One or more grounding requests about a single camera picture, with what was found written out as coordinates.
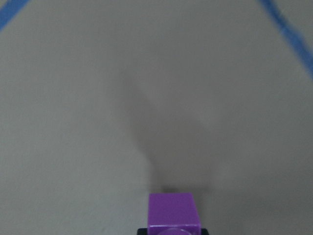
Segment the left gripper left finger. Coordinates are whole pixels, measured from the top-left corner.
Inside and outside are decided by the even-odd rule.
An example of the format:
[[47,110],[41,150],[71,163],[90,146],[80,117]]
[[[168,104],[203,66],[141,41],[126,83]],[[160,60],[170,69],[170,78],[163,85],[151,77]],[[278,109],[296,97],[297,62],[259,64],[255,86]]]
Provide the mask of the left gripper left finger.
[[137,235],[148,235],[148,229],[147,228],[139,228],[136,231]]

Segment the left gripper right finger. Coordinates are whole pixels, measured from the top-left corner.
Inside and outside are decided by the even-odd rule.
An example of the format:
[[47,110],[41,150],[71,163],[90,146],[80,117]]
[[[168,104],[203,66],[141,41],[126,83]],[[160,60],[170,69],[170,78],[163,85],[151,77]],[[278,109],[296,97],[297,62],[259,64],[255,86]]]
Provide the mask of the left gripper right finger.
[[209,232],[206,228],[201,228],[201,235],[209,235]]

